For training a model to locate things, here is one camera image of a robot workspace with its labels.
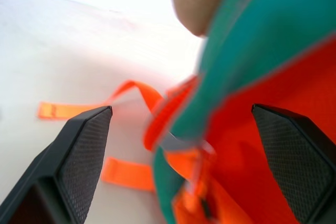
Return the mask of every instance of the black mesh pad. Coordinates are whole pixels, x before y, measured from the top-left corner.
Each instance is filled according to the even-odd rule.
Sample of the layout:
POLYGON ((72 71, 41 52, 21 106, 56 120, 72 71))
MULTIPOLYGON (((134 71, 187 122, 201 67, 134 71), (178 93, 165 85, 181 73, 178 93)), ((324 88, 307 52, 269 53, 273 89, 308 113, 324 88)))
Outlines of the black mesh pad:
POLYGON ((307 223, 334 179, 334 171, 293 122, 254 107, 268 165, 296 218, 307 223))
POLYGON ((59 182, 78 224, 88 214, 100 176, 111 112, 105 110, 89 120, 64 162, 59 182))

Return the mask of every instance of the teal edge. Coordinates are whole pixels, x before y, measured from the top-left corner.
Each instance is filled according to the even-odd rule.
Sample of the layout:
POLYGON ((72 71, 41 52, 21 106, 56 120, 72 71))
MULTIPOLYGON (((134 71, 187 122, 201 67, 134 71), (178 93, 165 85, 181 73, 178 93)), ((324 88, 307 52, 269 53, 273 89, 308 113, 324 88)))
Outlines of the teal edge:
MULTIPOLYGON (((336 28, 333 0, 251 0, 231 28, 233 17, 241 8, 234 6, 235 1, 244 2, 222 3, 199 69, 203 81, 173 124, 172 134, 181 139, 202 137, 208 115, 224 97, 269 73, 336 28)), ((184 179, 168 165, 160 147, 154 157, 154 180, 163 214, 168 224, 175 224, 171 202, 184 179)))

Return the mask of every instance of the teal fabric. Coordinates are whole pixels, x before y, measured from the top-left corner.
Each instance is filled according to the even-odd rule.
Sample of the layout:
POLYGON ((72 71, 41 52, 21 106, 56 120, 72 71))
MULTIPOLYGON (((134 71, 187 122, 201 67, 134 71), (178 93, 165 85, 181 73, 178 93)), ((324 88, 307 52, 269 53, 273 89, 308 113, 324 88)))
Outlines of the teal fabric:
MULTIPOLYGON (((335 0, 223 0, 203 52, 203 80, 171 133, 181 140, 203 137, 211 112, 225 97, 259 80, 336 29, 335 0)), ((168 224, 171 202, 184 183, 166 162, 154 158, 154 180, 168 224)))

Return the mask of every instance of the white table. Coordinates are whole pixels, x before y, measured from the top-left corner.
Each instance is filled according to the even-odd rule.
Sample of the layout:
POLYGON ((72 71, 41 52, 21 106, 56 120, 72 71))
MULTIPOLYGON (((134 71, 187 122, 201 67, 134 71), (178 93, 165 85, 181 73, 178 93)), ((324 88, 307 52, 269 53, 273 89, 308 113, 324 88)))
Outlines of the white table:
MULTIPOLYGON (((159 91, 189 76, 201 40, 187 31, 66 0, 0 0, 0 202, 64 121, 40 101, 97 103, 123 81, 159 91)), ((106 156, 149 163, 149 112, 136 91, 113 107, 106 156)), ((154 195, 99 182, 87 224, 164 223, 154 195)))

